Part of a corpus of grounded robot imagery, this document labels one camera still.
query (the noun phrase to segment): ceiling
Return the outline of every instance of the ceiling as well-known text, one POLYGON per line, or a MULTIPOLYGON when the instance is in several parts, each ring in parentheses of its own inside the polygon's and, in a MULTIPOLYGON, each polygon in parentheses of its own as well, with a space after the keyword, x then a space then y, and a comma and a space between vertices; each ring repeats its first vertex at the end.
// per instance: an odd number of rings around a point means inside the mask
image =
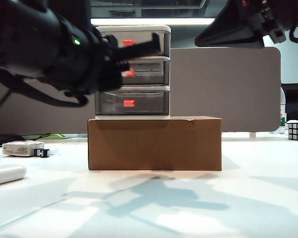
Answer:
MULTIPOLYGON (((91 0, 92 18, 215 18, 227 0, 91 0)), ((192 47, 206 26, 171 26, 171 47, 192 47)))
POLYGON ((227 0, 91 0, 93 18, 215 17, 227 0))

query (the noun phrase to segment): red drawer handle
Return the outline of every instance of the red drawer handle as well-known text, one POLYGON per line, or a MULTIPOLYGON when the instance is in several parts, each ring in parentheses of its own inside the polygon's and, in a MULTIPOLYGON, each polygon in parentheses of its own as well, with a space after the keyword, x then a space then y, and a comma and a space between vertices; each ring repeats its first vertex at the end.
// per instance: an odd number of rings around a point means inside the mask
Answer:
POLYGON ((134 77, 135 76, 135 70, 133 68, 130 68, 128 71, 122 72, 122 75, 124 77, 134 77))
POLYGON ((133 46, 136 44, 136 42, 133 39, 127 39, 127 40, 123 40, 123 44, 124 46, 133 46))
POLYGON ((124 100, 124 107, 134 107, 136 104, 135 100, 124 100))

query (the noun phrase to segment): black clip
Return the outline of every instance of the black clip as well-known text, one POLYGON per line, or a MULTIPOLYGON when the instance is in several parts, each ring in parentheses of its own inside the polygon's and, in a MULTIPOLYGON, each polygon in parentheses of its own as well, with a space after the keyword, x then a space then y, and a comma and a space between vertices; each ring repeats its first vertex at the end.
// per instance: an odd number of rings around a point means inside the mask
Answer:
POLYGON ((41 158, 48 158, 48 151, 50 149, 34 149, 34 155, 33 156, 39 156, 41 158))

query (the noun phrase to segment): gray partition panel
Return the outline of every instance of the gray partition panel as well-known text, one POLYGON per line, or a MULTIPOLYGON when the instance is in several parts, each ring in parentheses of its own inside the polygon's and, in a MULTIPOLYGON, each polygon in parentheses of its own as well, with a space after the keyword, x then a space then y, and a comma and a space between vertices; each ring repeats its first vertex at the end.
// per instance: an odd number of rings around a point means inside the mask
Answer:
MULTIPOLYGON (((36 80, 30 84, 52 97, 68 100, 52 86, 36 80)), ((0 84, 0 98, 6 91, 0 84)), ((11 94, 0 108, 0 134, 87 133, 87 120, 95 117, 94 95, 88 98, 83 108, 60 108, 11 94)))
POLYGON ((223 131, 273 131, 280 123, 276 48, 171 49, 172 116, 223 118, 223 131))
MULTIPOLYGON (((58 97, 49 85, 32 85, 58 97)), ((6 88, 0 84, 0 98, 6 88)), ((83 108, 59 108, 12 94, 0 108, 0 133, 86 133, 94 95, 83 108)), ((270 131, 280 113, 280 54, 233 48, 171 49, 171 115, 223 118, 223 131, 270 131)))

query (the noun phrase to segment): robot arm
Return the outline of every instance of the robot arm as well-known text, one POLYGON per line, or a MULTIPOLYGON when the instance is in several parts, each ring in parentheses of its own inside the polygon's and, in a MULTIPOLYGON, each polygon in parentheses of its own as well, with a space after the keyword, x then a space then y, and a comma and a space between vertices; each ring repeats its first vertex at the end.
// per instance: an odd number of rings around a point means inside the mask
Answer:
POLYGON ((90 24, 88 0, 66 0, 64 12, 64 0, 50 2, 0 0, 0 82, 12 92, 53 106, 81 107, 85 95, 122 85, 126 60, 160 50, 157 34, 151 42, 118 48, 115 37, 103 37, 90 24), (25 78, 50 84, 78 103, 51 98, 25 78))
POLYGON ((196 39, 197 46, 264 47, 263 37, 272 41, 298 43, 298 0, 228 0, 227 5, 196 39))

